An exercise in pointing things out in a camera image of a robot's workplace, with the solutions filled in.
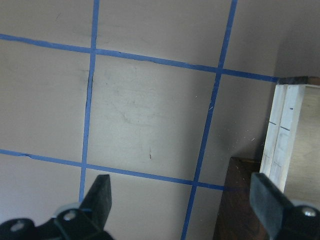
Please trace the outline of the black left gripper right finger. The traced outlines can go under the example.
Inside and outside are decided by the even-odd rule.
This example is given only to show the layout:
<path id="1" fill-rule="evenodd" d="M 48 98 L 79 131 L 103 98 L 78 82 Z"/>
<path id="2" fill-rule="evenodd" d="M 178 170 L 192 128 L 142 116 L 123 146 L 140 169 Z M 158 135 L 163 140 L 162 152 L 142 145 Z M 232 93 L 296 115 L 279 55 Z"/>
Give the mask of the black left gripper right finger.
<path id="1" fill-rule="evenodd" d="M 320 211 L 303 201 L 290 201 L 264 174 L 251 174 L 250 206 L 271 240 L 318 240 Z"/>

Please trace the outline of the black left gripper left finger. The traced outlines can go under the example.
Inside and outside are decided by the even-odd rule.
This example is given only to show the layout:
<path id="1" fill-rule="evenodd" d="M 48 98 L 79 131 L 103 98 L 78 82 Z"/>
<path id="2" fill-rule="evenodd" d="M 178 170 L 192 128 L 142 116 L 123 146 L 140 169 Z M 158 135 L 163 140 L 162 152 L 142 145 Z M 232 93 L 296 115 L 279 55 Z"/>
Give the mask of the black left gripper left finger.
<path id="1" fill-rule="evenodd" d="M 108 174 L 98 175 L 77 208 L 62 211 L 54 220 L 63 240 L 111 240 L 104 230 L 112 207 Z"/>

